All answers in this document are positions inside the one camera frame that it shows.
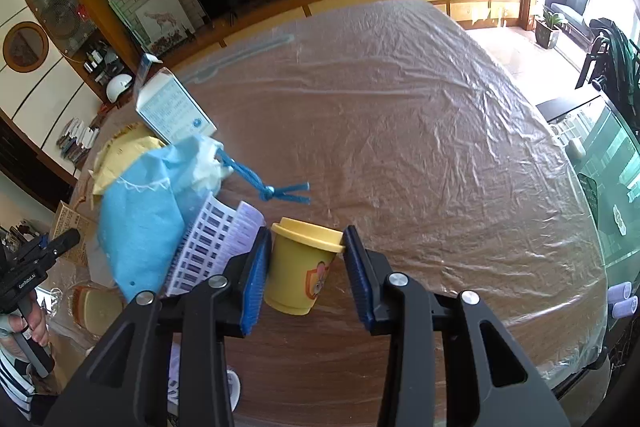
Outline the person left hand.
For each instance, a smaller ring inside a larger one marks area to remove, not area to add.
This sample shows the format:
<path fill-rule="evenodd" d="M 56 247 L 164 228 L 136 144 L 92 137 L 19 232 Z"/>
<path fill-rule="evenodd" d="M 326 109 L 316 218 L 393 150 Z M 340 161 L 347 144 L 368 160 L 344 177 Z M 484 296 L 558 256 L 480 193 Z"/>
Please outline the person left hand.
<path fill-rule="evenodd" d="M 39 343 L 43 348 L 49 346 L 49 331 L 47 328 L 46 311 L 39 306 L 35 291 L 30 293 L 29 299 L 32 302 L 32 309 L 27 317 L 22 317 L 21 314 L 1 315 L 2 347 L 6 352 L 12 355 L 12 357 L 24 362 L 28 361 L 27 355 L 25 355 L 16 340 L 12 337 L 12 332 L 19 333 L 23 329 L 28 329 L 30 337 L 32 337 L 36 343 Z"/>

